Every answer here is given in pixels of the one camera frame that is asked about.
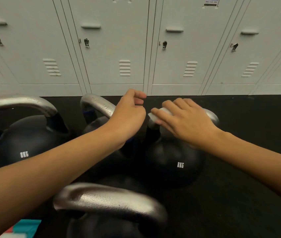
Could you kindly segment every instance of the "person's left hand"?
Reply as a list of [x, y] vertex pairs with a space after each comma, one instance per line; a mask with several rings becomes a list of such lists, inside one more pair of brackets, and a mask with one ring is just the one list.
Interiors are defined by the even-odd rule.
[[128, 140], [140, 129], [146, 117], [146, 110], [142, 106], [146, 94], [139, 90], [129, 89], [121, 97], [115, 111], [108, 121], [112, 128], [118, 130], [120, 137]]

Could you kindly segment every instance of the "person's right arm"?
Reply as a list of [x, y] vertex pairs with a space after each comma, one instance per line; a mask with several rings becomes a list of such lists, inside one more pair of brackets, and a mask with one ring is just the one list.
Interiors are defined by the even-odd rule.
[[281, 196], [281, 154], [241, 140], [217, 128], [204, 110], [191, 99], [163, 102], [171, 116], [152, 109], [173, 135], [247, 172]]

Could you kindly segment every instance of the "forearm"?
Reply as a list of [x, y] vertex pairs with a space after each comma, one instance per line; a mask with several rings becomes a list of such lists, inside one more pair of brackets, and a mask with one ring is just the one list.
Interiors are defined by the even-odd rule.
[[106, 125], [0, 168], [0, 234], [122, 144]]
[[202, 148], [247, 172], [281, 195], [281, 154], [223, 131], [218, 132], [212, 142]]

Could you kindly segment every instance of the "finger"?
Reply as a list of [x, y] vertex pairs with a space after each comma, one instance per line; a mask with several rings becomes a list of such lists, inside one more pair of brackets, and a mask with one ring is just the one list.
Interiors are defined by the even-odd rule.
[[193, 108], [201, 108], [201, 106], [199, 106], [197, 103], [195, 103], [192, 99], [190, 98], [185, 98], [183, 99], [190, 107]]
[[136, 98], [146, 98], [147, 95], [139, 90], [129, 89], [124, 96], [136, 97]]
[[183, 110], [187, 110], [190, 108], [189, 104], [187, 104], [182, 98], [177, 98], [173, 101], [173, 103]]
[[166, 112], [164, 112], [164, 111], [162, 111], [162, 110], [160, 110], [160, 109], [158, 109], [158, 108], [153, 108], [153, 109], [151, 110], [151, 112], [152, 112], [154, 115], [156, 115], [160, 120], [165, 121], [165, 122], [167, 122], [167, 123], [172, 122], [172, 120], [173, 120], [173, 118], [174, 118], [172, 115], [167, 114]]
[[139, 98], [134, 98], [134, 103], [136, 105], [142, 105], [144, 103], [144, 101], [142, 99], [139, 99]]
[[165, 121], [163, 121], [161, 119], [158, 119], [158, 120], [156, 120], [155, 123], [163, 126], [165, 129], [169, 130], [173, 135], [175, 135], [175, 132], [172, 129], [172, 127], [168, 123], [166, 123]]
[[173, 113], [173, 115], [177, 115], [181, 112], [181, 109], [170, 100], [163, 102], [162, 107], [168, 109], [170, 112]]

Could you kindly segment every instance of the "hand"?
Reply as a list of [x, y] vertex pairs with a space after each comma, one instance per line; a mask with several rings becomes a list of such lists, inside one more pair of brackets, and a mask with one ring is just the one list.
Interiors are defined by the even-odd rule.
[[172, 112], [173, 116], [153, 108], [151, 112], [159, 118], [156, 123], [172, 132], [176, 138], [193, 146], [205, 147], [214, 135], [221, 131], [213, 124], [203, 108], [191, 99], [177, 98], [173, 102], [167, 100], [162, 106]]
[[108, 121], [119, 135], [122, 135], [124, 142], [134, 136], [143, 124], [146, 117], [146, 110], [142, 106], [146, 94], [142, 91], [129, 89], [121, 97], [115, 111]]

